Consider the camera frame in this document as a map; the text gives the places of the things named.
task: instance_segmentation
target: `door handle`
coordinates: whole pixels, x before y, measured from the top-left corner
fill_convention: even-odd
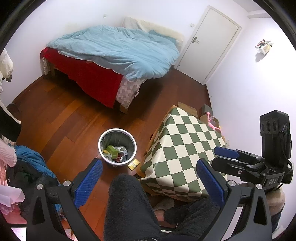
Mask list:
[[[199,43],[199,40],[196,40],[197,39],[197,37],[194,37],[193,38],[193,40],[192,40],[192,43],[194,44],[196,41],[197,41],[197,43]]]

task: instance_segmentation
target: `white door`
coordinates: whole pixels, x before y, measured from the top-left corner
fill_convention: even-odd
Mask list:
[[[234,23],[209,9],[177,70],[204,84],[237,30]]]

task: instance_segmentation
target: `bed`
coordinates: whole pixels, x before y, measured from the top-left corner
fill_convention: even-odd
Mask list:
[[[147,79],[164,76],[179,56],[183,35],[126,17],[122,27],[96,26],[47,44],[41,54],[44,74],[58,69],[91,97],[127,111]]]

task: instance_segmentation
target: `light blue duvet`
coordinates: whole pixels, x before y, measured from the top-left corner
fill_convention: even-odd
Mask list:
[[[164,76],[179,56],[176,46],[163,37],[105,25],[64,35],[47,46],[68,57],[113,69],[130,81]]]

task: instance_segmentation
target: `pillow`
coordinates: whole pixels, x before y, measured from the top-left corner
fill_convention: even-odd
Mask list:
[[[170,40],[174,45],[176,45],[177,40],[172,38],[172,37],[164,36],[162,34],[159,34],[159,33],[155,32],[154,30],[150,30],[149,34],[153,34],[153,35],[156,35],[156,36],[159,36],[159,37],[163,37],[163,38],[165,38],[167,40]]]

